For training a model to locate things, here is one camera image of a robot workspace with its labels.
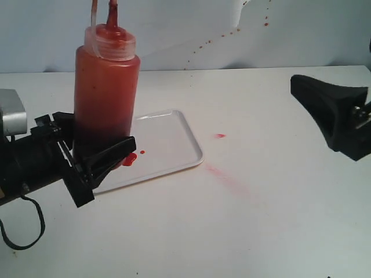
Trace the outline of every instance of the squeeze bottle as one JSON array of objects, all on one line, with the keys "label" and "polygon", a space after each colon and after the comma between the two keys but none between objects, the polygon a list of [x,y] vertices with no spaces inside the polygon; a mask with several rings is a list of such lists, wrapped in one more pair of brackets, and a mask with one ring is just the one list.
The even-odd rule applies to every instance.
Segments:
[{"label": "squeeze bottle", "polygon": [[135,37],[118,26],[118,5],[110,0],[106,24],[91,26],[76,51],[75,147],[99,148],[130,135],[140,68]]}]

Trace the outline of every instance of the plastic tray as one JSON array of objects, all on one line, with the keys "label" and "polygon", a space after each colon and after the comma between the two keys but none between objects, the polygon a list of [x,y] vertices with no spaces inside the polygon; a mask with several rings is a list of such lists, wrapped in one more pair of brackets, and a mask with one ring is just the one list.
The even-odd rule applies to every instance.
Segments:
[{"label": "plastic tray", "polygon": [[136,139],[137,159],[129,167],[110,172],[94,194],[194,167],[203,161],[201,147],[178,110],[135,117],[132,135]]}]

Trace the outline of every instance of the white table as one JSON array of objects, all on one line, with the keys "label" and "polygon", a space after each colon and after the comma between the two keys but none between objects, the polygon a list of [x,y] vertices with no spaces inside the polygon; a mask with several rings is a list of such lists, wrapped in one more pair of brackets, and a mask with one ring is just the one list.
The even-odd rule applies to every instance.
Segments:
[{"label": "white table", "polygon": [[[26,251],[0,240],[1,277],[368,277],[371,156],[327,148],[290,95],[294,74],[371,86],[365,67],[142,72],[135,114],[183,111],[205,162],[80,209],[62,182],[30,194],[45,235]],[[0,87],[18,91],[30,126],[72,111],[73,73],[3,74]],[[0,217],[16,243],[37,237],[28,202]]]}]

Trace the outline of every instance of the white backdrop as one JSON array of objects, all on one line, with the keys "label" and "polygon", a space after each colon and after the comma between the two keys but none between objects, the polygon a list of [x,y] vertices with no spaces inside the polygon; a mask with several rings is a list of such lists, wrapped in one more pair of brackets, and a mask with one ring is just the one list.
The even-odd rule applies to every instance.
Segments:
[{"label": "white backdrop", "polygon": [[[142,70],[371,66],[370,0],[118,2]],[[1,0],[0,72],[73,71],[89,19],[90,0]]]}]

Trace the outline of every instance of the red smear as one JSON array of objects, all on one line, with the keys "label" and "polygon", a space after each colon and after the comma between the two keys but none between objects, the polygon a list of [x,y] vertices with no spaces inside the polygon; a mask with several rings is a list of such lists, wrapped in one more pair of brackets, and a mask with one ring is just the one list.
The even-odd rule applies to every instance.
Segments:
[{"label": "red smear", "polygon": [[221,170],[215,168],[211,164],[206,164],[207,171],[212,174],[214,177],[218,178],[223,185],[228,188],[232,193],[236,194],[244,194],[247,195],[248,189],[236,181],[234,178],[226,175],[226,173],[222,172]]},{"label": "red smear", "polygon": [[214,137],[215,137],[216,139],[221,139],[221,138],[226,137],[226,135],[225,135],[225,134],[215,134]]},{"label": "red smear", "polygon": [[123,166],[131,166],[133,162],[137,159],[137,155],[135,153],[131,153],[125,160],[123,161]]}]

